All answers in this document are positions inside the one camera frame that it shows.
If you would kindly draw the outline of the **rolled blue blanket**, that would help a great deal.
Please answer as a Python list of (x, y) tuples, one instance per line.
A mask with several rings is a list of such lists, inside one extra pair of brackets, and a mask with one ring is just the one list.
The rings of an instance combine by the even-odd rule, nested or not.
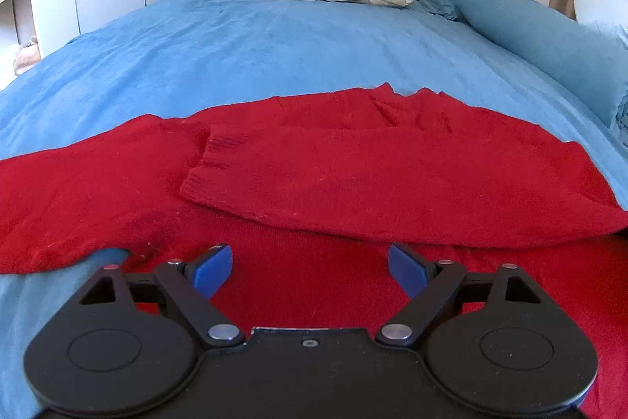
[(467, 23), (540, 69), (609, 129), (627, 134), (627, 48), (534, 0), (414, 0)]

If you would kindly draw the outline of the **white pillow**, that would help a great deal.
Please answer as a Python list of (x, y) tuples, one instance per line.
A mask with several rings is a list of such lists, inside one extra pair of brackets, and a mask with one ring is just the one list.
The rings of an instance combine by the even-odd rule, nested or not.
[(628, 0), (574, 0), (574, 9), (580, 24), (627, 45)]

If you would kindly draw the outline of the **blue bed sheet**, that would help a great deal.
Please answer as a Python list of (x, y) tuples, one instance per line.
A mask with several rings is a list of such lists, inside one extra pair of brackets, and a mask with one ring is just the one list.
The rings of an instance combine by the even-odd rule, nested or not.
[[(82, 35), (1, 93), (1, 158), (58, 148), (150, 114), (186, 117), (208, 107), (383, 83), (418, 89), (541, 125), (589, 152), (627, 208), (627, 150), (566, 86), (466, 24), (408, 9), (281, 0), (162, 0)], [(584, 402), (591, 418), (627, 418), (627, 237), (522, 251), (426, 250), (469, 268), (504, 259), (532, 274), (595, 342), (598, 377)], [(272, 264), (235, 255), (215, 297), (234, 320), (258, 326), (376, 328), (405, 299), (387, 274), (386, 247), (345, 240), (362, 268), (338, 282), (341, 254), (290, 254)], [(64, 270), (1, 275), (1, 418), (33, 418), (24, 379), (29, 341), (93, 272), (121, 263), (109, 249)], [(264, 283), (256, 261), (276, 268), (260, 305), (244, 285)], [(347, 271), (336, 267), (334, 270)]]

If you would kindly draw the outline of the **red knit sweater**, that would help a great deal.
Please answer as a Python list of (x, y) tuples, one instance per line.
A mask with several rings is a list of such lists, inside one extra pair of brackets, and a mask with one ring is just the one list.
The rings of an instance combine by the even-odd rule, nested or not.
[(145, 115), (1, 164), (1, 413), (37, 415), (22, 356), (88, 275), (232, 248), (215, 305), (244, 331), (378, 329), (392, 242), (523, 267), (595, 344), (593, 418), (627, 413), (627, 206), (579, 144), (389, 86)]

